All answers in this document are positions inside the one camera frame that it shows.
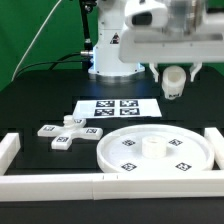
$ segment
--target white cross block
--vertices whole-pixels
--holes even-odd
[[[38,136],[56,137],[52,143],[52,149],[67,150],[74,138],[99,140],[103,135],[101,128],[83,128],[85,119],[74,120],[72,115],[64,117],[64,126],[44,125],[38,132]]]

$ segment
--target white plate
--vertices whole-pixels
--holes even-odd
[[[166,156],[149,159],[142,154],[142,138],[162,136],[167,140]],[[210,170],[214,150],[207,140],[187,129],[168,125],[137,125],[118,129],[101,139],[97,161],[106,173],[190,172]]]

